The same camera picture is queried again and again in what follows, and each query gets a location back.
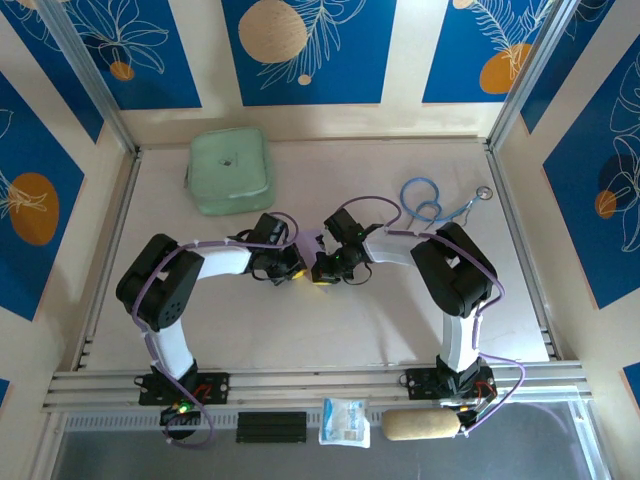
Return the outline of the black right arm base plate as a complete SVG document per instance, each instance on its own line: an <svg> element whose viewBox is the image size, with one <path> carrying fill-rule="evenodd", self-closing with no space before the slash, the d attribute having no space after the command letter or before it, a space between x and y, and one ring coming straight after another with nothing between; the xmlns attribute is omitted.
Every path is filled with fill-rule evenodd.
<svg viewBox="0 0 640 480"><path fill-rule="evenodd" d="M477 400L496 398L489 382L493 372L488 366L470 368L462 373L444 368L411 368L400 377L410 400Z"/></svg>

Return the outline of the beige foam roll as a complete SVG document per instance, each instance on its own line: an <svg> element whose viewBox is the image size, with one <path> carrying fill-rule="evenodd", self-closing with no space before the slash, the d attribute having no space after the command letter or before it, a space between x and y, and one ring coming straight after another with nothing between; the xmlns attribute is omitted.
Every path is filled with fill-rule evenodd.
<svg viewBox="0 0 640 480"><path fill-rule="evenodd" d="M448 408L388 410L382 414L381 427L391 441L428 440L455 437L461 422Z"/></svg>

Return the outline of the blue stethoscope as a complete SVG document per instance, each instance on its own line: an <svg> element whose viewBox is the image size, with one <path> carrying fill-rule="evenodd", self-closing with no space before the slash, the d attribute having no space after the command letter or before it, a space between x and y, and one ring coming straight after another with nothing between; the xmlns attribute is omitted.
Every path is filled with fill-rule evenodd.
<svg viewBox="0 0 640 480"><path fill-rule="evenodd" d="M407 194L414 185L426 184L432 191L430 198L425 198L417 206L413 207L408 202ZM479 186L473 197L457 209L448 214L444 213L444 209L440 203L440 189L436 182L427 177L414 177L407 180L401 187L399 192L399 201L403 211L410 217L409 226L414 221L420 221L429 225L437 223L447 223L454 221L459 217L463 217L463 224L466 224L467 218L474 207L480 201L489 201L493 198L493 190L486 185Z"/></svg>

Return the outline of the lilac square paper sheet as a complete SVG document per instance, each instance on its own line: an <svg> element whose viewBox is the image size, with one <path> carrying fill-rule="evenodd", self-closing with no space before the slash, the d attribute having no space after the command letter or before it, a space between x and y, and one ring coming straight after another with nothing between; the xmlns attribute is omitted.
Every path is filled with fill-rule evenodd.
<svg viewBox="0 0 640 480"><path fill-rule="evenodd" d="M295 245L308 269L315 265L317 254L325 252L323 236L323 230L311 229L301 231L296 238Z"/></svg>

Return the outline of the black ridged block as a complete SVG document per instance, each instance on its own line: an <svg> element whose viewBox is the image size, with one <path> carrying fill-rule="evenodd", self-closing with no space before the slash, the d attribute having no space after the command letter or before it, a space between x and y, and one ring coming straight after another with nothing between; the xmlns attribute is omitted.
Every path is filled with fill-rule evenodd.
<svg viewBox="0 0 640 480"><path fill-rule="evenodd" d="M240 444L305 443L305 412L241 412L236 442Z"/></svg>

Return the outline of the mint green zip case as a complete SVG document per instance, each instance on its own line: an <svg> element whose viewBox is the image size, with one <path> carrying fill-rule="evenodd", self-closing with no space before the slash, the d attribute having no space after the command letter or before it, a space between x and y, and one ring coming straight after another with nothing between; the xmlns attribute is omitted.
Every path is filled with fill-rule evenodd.
<svg viewBox="0 0 640 480"><path fill-rule="evenodd" d="M189 147L185 186L197 209L207 216L271 207L274 174L263 131L241 127L196 136Z"/></svg>

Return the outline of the aluminium corner post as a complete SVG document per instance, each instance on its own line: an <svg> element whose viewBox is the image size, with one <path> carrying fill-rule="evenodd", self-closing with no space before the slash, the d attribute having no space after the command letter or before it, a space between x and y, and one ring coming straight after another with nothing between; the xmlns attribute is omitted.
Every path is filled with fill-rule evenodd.
<svg viewBox="0 0 640 480"><path fill-rule="evenodd" d="M90 100L120 145L136 154L138 145L120 115L120 109L61 3L34 0L38 13Z"/></svg>
<svg viewBox="0 0 640 480"><path fill-rule="evenodd" d="M580 0L554 0L551 12L541 26L523 68L515 79L496 121L486 137L486 146L489 152L495 153L504 143L579 2Z"/></svg>

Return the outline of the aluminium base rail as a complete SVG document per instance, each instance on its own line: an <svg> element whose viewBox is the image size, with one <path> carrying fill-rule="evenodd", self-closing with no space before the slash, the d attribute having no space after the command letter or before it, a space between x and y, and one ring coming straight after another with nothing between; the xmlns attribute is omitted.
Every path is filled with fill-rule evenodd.
<svg viewBox="0 0 640 480"><path fill-rule="evenodd" d="M325 397L366 399L371 406L428 406L438 400L412 400L417 382L405 376L407 365L358 367L350 370L229 369L224 409L318 407ZM578 361L534 362L525 365L524 382L513 401L590 400L592 390ZM53 374L42 404L45 412L140 410L144 370L71 371Z"/></svg>

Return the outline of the aluminium side rail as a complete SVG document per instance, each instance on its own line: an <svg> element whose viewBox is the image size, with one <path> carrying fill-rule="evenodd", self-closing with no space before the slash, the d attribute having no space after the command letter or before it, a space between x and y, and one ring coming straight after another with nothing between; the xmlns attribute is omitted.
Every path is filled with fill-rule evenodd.
<svg viewBox="0 0 640 480"><path fill-rule="evenodd" d="M535 312L541 333L543 334L544 343L547 347L548 355L552 361L561 361L566 359L566 355L562 351L562 345L556 338L554 325L551 322L549 313L549 304L543 292L539 276L534 266L533 259L527 239L524 235L517 206L508 185L507 177L504 173L503 166L499 159L495 148L488 140L484 143L484 149L491 175L496 186L500 203L506 218L506 222L510 231L512 242L516 251L516 256L520 265L520 269L524 276L524 281L528 290L528 294Z"/></svg>
<svg viewBox="0 0 640 480"><path fill-rule="evenodd" d="M105 214L94 260L89 271L87 300L83 309L83 323L78 333L76 347L70 360L70 370L85 368L85 347L93 343L100 313L107 295L109 281L122 236L127 212L140 170L143 152L138 149L127 154L118 173L109 207Z"/></svg>

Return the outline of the white blue plastic packet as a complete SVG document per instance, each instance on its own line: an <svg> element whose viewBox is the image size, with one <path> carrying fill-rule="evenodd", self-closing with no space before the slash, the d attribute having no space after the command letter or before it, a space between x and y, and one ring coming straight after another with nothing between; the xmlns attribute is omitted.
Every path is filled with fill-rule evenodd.
<svg viewBox="0 0 640 480"><path fill-rule="evenodd" d="M324 398L319 444L368 449L371 443L366 400Z"/></svg>

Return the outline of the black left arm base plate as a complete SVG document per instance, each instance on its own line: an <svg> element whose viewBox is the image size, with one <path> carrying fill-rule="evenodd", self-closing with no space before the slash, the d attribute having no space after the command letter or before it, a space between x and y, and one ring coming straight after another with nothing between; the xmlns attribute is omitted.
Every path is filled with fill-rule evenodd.
<svg viewBox="0 0 640 480"><path fill-rule="evenodd" d="M179 383L203 405L224 405L229 394L228 373L187 373ZM187 397L164 375L148 373L134 378L142 406L169 406Z"/></svg>

